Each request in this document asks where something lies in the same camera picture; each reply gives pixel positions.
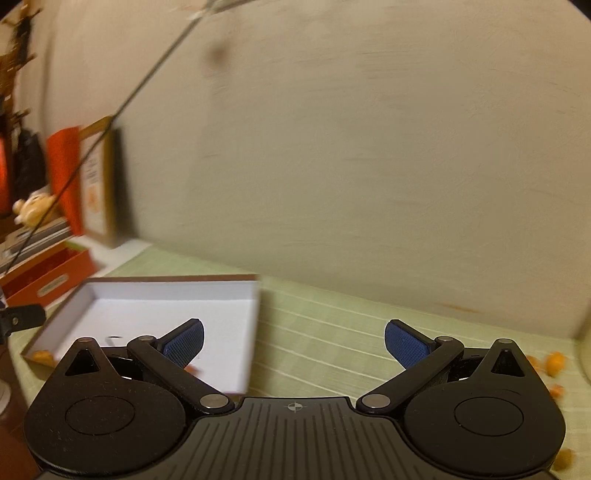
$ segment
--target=black cable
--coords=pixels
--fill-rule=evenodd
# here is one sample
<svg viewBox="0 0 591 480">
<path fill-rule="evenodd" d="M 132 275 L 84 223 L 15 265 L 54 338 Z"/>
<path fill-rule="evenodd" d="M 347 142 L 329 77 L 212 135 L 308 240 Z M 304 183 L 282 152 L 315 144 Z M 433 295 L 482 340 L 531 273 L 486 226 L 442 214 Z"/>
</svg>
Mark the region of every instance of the black cable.
<svg viewBox="0 0 591 480">
<path fill-rule="evenodd" d="M 121 113 L 123 113 L 123 111 L 131 103 L 131 101 L 141 91 L 141 89 L 144 88 L 146 83 L 148 83 L 151 80 L 151 78 L 154 76 L 154 74 L 156 74 L 156 72 L 160 69 L 160 67 L 164 64 L 164 62 L 166 60 L 168 60 L 168 58 L 172 55 L 172 53 L 176 50 L 176 48 L 185 40 L 185 38 L 187 38 L 189 36 L 189 34 L 193 31 L 193 29 L 197 26 L 197 24 L 204 17 L 205 13 L 206 12 L 203 12 L 202 15 L 191 20 L 191 23 L 185 27 L 185 29 L 182 31 L 182 33 L 177 37 L 177 39 L 172 43 L 172 45 L 169 46 L 169 48 L 162 54 L 162 56 L 158 59 L 158 61 L 154 64 L 154 66 L 150 69 L 150 71 L 144 76 L 144 78 L 138 83 L 138 85 L 133 89 L 133 91 L 129 94 L 129 96 L 123 101 L 123 103 L 120 105 L 120 107 L 116 110 L 116 112 L 111 117 L 111 120 L 109 120 L 107 127 L 101 132 L 101 134 L 99 135 L 99 138 L 97 138 L 96 141 L 92 144 L 92 146 L 89 148 L 88 152 L 86 152 L 84 157 L 82 157 L 82 159 L 80 160 L 80 163 L 76 166 L 76 168 L 74 169 L 74 171 L 72 172 L 72 174 L 68 178 L 66 184 L 61 188 L 61 190 L 57 194 L 55 200 L 53 200 L 53 202 L 51 203 L 51 206 L 41 216 L 41 219 L 37 222 L 37 224 L 35 225 L 33 230 L 31 230 L 31 232 L 27 235 L 27 237 L 25 238 L 25 241 L 22 243 L 21 247 L 18 249 L 17 254 L 12 258 L 11 262 L 8 264 L 8 268 L 6 269 L 5 274 L 7 274 L 10 271 L 10 269 L 14 266 L 14 264 L 17 262 L 18 257 L 21 255 L 22 251 L 28 245 L 28 243 L 31 240 L 31 238 L 33 237 L 33 235 L 35 235 L 35 232 L 37 230 L 39 230 L 39 227 L 43 224 L 43 222 L 45 221 L 45 219 L 49 215 L 49 212 L 51 212 L 53 210 L 53 208 L 56 206 L 57 202 L 60 200 L 63 193 L 67 190 L 67 188 L 74 181 L 74 179 L 76 178 L 76 175 L 78 175 L 78 172 L 80 171 L 80 168 L 82 167 L 82 165 L 84 165 L 84 162 L 88 159 L 88 157 L 90 156 L 92 151 L 95 149 L 95 147 L 104 139 L 105 135 L 109 132 L 109 130 L 111 130 L 111 127 L 112 127 L 113 123 L 115 122 L 115 120 L 117 120 L 117 118 L 119 118 Z"/>
</svg>

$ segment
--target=white box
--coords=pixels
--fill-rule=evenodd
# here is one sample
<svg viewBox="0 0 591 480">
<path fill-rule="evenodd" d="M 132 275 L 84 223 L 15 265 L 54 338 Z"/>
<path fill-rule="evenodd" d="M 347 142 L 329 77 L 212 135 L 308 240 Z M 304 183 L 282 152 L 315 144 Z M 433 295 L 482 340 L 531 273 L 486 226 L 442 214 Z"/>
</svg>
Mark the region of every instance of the white box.
<svg viewBox="0 0 591 480">
<path fill-rule="evenodd" d="M 125 346 L 139 335 L 159 338 L 191 318 L 202 321 L 196 376 L 227 394 L 248 390 L 259 283 L 255 275 L 90 278 L 75 289 L 25 347 L 58 362 L 80 337 Z"/>
</svg>

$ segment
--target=orange snack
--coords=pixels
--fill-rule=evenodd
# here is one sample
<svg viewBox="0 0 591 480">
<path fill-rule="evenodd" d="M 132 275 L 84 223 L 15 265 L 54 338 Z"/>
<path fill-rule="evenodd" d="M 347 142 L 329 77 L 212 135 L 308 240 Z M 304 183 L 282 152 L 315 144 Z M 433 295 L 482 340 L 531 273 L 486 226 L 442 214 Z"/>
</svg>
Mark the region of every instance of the orange snack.
<svg viewBox="0 0 591 480">
<path fill-rule="evenodd" d="M 560 352 L 552 352 L 546 357 L 546 373 L 550 377 L 558 375 L 566 364 L 566 357 Z"/>
<path fill-rule="evenodd" d="M 570 448 L 561 448 L 554 459 L 552 469 L 560 472 L 568 470 L 574 462 L 574 452 Z"/>
<path fill-rule="evenodd" d="M 564 387 L 562 385 L 554 384 L 548 388 L 552 400 L 557 401 L 564 397 Z"/>
<path fill-rule="evenodd" d="M 53 359 L 53 355 L 47 350 L 38 350 L 37 352 L 33 352 L 31 355 L 31 360 L 48 367 L 56 367 L 56 361 Z"/>
<path fill-rule="evenodd" d="M 199 373 L 199 370 L 197 370 L 193 365 L 187 365 L 184 370 L 189 372 L 194 377 L 196 377 Z"/>
<path fill-rule="evenodd" d="M 526 355 L 525 357 L 531 363 L 531 366 L 534 367 L 534 370 L 536 372 L 540 373 L 540 369 L 541 369 L 540 361 L 536 357 L 531 356 L 531 355 Z"/>
</svg>

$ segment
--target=bolt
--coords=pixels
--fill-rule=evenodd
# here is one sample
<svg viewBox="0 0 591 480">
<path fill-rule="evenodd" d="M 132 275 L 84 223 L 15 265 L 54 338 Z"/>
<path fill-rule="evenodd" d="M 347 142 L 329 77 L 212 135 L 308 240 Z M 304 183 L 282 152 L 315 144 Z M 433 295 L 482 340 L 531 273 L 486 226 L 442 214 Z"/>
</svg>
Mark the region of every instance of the bolt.
<svg viewBox="0 0 591 480">
<path fill-rule="evenodd" d="M 209 395 L 204 395 L 199 400 L 199 403 L 203 405 L 205 408 L 222 408 L 225 407 L 230 399 L 227 396 L 221 395 L 219 393 L 210 393 Z"/>
<path fill-rule="evenodd" d="M 390 405 L 390 399 L 386 395 L 381 395 L 379 393 L 366 395 L 361 399 L 361 402 L 369 408 L 384 408 Z"/>
</svg>

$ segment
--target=triangular cutout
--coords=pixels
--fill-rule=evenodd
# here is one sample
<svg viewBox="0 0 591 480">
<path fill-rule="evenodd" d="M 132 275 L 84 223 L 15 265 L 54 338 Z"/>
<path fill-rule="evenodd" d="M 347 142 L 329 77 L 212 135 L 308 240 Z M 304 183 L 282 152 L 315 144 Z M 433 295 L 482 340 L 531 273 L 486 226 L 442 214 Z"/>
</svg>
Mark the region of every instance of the triangular cutout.
<svg viewBox="0 0 591 480">
<path fill-rule="evenodd" d="M 510 375 L 512 377 L 524 377 L 523 370 L 517 363 L 511 350 L 503 350 L 492 367 L 494 374 Z"/>
<path fill-rule="evenodd" d="M 76 354 L 76 358 L 70 364 L 70 368 L 66 372 L 68 377 L 72 375 L 91 374 L 92 372 L 98 372 L 99 366 L 96 364 L 90 350 L 80 350 Z"/>
</svg>

